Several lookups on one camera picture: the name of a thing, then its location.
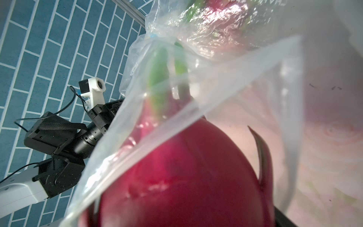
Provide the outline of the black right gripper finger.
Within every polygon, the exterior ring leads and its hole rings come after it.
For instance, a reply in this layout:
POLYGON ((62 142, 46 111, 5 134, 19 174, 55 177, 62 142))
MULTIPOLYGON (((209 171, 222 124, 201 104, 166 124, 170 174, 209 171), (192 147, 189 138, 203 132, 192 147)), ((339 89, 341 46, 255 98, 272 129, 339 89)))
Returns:
POLYGON ((297 227, 297 225, 275 207, 275 227, 297 227))

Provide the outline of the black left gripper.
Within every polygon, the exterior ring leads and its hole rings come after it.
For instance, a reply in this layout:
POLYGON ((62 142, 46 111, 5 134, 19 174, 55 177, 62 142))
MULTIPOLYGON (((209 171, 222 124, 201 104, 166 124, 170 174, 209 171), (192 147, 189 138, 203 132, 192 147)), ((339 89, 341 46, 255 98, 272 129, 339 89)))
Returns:
POLYGON ((72 155, 79 159, 90 157, 93 149, 109 129, 123 99, 98 104, 87 112, 89 125, 71 123, 46 112, 26 133, 24 145, 44 154, 72 155))

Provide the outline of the clear zip-top bag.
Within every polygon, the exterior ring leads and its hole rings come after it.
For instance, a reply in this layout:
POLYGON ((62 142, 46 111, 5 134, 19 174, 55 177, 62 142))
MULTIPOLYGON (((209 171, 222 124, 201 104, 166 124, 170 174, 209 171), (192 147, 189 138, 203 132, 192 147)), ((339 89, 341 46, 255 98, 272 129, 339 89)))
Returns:
POLYGON ((61 226, 75 226, 81 212, 116 178, 247 89, 262 95, 267 109, 257 110, 257 103, 247 98, 244 108, 262 122, 270 113, 278 124, 284 160, 273 198, 280 211, 288 210, 296 190, 304 122, 302 38, 288 37, 220 62, 175 43, 169 37, 135 44, 141 53, 132 64, 126 98, 92 152, 61 226))

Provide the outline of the zip bag with dragonfruit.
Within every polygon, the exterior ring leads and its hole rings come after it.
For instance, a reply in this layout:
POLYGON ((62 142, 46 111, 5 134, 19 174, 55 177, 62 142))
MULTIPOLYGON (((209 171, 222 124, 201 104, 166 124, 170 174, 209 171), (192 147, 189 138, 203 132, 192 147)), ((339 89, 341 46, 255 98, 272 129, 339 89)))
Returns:
POLYGON ((283 33, 288 1, 155 1, 146 17, 146 39, 175 40, 216 61, 275 44, 300 46, 283 33))

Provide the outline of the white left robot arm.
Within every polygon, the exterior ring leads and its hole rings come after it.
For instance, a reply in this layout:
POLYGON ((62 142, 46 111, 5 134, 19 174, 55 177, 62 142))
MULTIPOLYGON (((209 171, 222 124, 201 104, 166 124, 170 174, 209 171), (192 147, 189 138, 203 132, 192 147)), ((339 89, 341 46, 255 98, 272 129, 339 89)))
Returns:
POLYGON ((24 144, 50 155, 47 160, 1 181, 1 217, 31 204, 53 198, 80 180, 89 158, 108 130, 123 99, 98 104, 88 111, 89 125, 71 123, 46 112, 26 133, 24 144))

